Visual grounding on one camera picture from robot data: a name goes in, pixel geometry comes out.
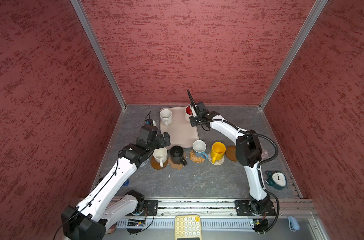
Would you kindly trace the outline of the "yellow mug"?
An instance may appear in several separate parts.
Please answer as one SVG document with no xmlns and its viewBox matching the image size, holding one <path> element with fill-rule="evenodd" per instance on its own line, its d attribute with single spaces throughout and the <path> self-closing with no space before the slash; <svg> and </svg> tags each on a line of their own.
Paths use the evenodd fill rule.
<svg viewBox="0 0 364 240">
<path fill-rule="evenodd" d="M 226 146 L 221 142 L 216 142 L 212 145 L 211 150 L 211 157 L 213 158 L 213 162 L 216 160 L 220 160 L 222 157 L 224 157 L 226 153 Z"/>
</svg>

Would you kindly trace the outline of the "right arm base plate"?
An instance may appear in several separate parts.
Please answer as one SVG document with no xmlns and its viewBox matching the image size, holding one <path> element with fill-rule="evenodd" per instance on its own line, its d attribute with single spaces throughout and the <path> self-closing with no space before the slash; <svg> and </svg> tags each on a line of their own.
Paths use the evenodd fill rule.
<svg viewBox="0 0 364 240">
<path fill-rule="evenodd" d="M 243 217 L 273 217 L 277 214 L 272 201 L 236 200 L 235 209 L 237 216 Z"/>
</svg>

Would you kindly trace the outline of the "brown wooden coaster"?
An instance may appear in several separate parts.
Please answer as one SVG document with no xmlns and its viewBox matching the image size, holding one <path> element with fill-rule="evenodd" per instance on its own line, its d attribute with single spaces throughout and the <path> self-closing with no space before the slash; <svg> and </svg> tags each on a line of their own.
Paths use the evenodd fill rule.
<svg viewBox="0 0 364 240">
<path fill-rule="evenodd" d="M 237 162 L 236 146 L 228 146 L 226 149 L 226 156 L 232 162 Z"/>
</svg>

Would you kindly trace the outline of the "pink flower coaster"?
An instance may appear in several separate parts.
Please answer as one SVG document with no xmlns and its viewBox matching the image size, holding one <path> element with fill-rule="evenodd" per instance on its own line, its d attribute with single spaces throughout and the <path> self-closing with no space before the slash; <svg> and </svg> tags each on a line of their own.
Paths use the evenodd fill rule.
<svg viewBox="0 0 364 240">
<path fill-rule="evenodd" d="M 262 159 L 267 159 L 269 157 L 269 153 L 268 151 L 264 148 L 263 145 L 261 145 L 261 148 L 262 148 Z"/>
</svg>

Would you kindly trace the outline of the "red interior mug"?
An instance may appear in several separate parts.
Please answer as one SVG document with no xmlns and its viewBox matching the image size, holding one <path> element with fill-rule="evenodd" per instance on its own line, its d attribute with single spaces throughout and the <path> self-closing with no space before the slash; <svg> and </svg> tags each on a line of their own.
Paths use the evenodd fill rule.
<svg viewBox="0 0 364 240">
<path fill-rule="evenodd" d="M 193 116 L 193 112 L 192 112 L 191 106 L 187 106 L 185 108 L 185 120 L 189 122 L 191 116 Z"/>
</svg>

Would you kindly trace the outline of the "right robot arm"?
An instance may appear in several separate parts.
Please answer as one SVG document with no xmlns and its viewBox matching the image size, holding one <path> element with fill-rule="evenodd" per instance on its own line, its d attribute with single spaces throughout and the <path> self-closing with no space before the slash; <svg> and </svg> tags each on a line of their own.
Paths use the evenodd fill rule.
<svg viewBox="0 0 364 240">
<path fill-rule="evenodd" d="M 236 158 L 244 166 L 250 186 L 250 211 L 257 216 L 264 214 L 271 199 L 264 184 L 261 166 L 278 156 L 276 143 L 253 130 L 247 131 L 237 127 L 215 111 L 209 112 L 203 102 L 196 103 L 192 100 L 190 108 L 193 112 L 193 116 L 190 117 L 193 127 L 205 125 L 209 129 L 219 131 L 236 144 Z M 274 155 L 265 161 L 262 160 L 263 150 L 259 138 L 269 141 L 275 149 Z"/>
</svg>

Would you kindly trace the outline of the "white mug front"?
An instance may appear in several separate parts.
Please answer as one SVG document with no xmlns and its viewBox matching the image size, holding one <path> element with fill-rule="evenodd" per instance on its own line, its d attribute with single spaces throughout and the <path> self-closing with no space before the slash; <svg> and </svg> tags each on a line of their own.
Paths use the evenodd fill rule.
<svg viewBox="0 0 364 240">
<path fill-rule="evenodd" d="M 166 148 L 155 149 L 153 157 L 158 163 L 160 163 L 161 166 L 163 166 L 163 163 L 168 160 L 168 151 Z"/>
</svg>

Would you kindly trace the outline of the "lavender mug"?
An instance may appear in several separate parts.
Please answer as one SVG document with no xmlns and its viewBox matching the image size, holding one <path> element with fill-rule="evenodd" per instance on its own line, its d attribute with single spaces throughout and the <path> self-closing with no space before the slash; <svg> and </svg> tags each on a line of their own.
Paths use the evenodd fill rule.
<svg viewBox="0 0 364 240">
<path fill-rule="evenodd" d="M 149 159 L 147 159 L 146 161 L 144 161 L 144 162 L 140 165 L 140 167 L 142 168 L 142 167 L 146 166 L 146 165 L 148 164 L 148 162 L 149 162 Z"/>
</svg>

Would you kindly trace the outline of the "white braided coaster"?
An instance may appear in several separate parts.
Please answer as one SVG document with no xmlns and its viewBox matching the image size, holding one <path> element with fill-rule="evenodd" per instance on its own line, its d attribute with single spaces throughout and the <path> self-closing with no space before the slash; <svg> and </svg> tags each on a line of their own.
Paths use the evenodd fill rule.
<svg viewBox="0 0 364 240">
<path fill-rule="evenodd" d="M 216 160 L 215 162 L 213 162 L 213 158 L 211 157 L 211 155 L 209 155 L 208 160 L 211 164 L 215 166 L 220 166 L 225 162 L 225 157 L 222 157 L 220 160 Z"/>
</svg>

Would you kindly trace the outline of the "brown glossy coaster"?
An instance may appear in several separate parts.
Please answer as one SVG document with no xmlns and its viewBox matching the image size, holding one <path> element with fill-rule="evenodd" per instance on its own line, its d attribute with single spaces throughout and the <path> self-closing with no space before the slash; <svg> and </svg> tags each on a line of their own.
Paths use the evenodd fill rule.
<svg viewBox="0 0 364 240">
<path fill-rule="evenodd" d="M 167 166 L 167 164 L 168 164 L 168 160 L 166 160 L 166 161 L 163 163 L 163 166 L 161 166 L 161 165 L 160 165 L 160 163 L 158 163 L 158 162 L 156 161 L 156 159 L 155 159 L 154 157 L 152 157 L 152 158 L 151 158 L 151 160 L 150 160 L 150 164 L 151 164 L 151 166 L 152 166 L 154 169 L 156 169 L 156 170 L 161 170 L 161 169 L 164 169 L 164 168 Z"/>
</svg>

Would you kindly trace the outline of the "brown paw coaster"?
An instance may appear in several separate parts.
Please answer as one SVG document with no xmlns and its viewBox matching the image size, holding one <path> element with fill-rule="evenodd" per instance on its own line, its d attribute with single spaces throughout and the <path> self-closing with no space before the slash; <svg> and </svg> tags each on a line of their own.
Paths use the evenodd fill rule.
<svg viewBox="0 0 364 240">
<path fill-rule="evenodd" d="M 168 159 L 168 162 L 172 169 L 181 170 L 184 167 L 182 164 L 174 164 L 171 159 Z"/>
</svg>

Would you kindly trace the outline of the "white mug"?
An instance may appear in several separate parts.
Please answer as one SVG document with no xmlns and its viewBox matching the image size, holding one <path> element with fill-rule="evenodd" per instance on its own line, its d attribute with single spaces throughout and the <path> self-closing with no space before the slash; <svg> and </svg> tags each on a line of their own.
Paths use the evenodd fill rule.
<svg viewBox="0 0 364 240">
<path fill-rule="evenodd" d="M 158 163 L 160 163 L 161 166 L 163 166 L 163 163 L 168 160 L 168 151 L 166 148 L 155 149 L 153 157 Z"/>
<path fill-rule="evenodd" d="M 169 126 L 172 123 L 172 111 L 170 109 L 163 109 L 159 113 L 160 122 L 165 125 Z"/>
</svg>

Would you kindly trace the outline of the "black mug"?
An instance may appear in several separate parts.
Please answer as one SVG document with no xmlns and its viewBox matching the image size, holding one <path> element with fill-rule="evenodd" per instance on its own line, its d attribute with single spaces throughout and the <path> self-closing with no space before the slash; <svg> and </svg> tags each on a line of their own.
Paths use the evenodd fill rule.
<svg viewBox="0 0 364 240">
<path fill-rule="evenodd" d="M 170 149 L 170 157 L 173 164 L 187 165 L 187 160 L 184 157 L 184 149 L 181 146 L 173 146 Z"/>
</svg>

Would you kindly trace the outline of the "blue floral mug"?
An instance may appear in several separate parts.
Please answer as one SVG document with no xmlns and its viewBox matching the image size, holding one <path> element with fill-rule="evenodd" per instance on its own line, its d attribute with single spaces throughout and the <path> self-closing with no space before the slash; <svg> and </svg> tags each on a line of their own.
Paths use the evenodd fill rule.
<svg viewBox="0 0 364 240">
<path fill-rule="evenodd" d="M 208 154 L 206 153 L 206 149 L 207 149 L 207 145 L 204 141 L 202 140 L 196 140 L 193 143 L 193 151 L 194 151 L 194 155 L 197 158 L 203 158 L 203 159 L 208 159 Z"/>
</svg>

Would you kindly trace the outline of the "woven rattan coaster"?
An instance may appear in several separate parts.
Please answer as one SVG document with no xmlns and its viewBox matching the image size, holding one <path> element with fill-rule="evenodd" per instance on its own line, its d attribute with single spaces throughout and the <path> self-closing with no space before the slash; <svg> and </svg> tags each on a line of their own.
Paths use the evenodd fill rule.
<svg viewBox="0 0 364 240">
<path fill-rule="evenodd" d="M 205 158 L 203 157 L 197 157 L 195 155 L 195 152 L 193 150 L 190 151 L 190 159 L 197 164 L 203 163 L 205 161 Z"/>
</svg>

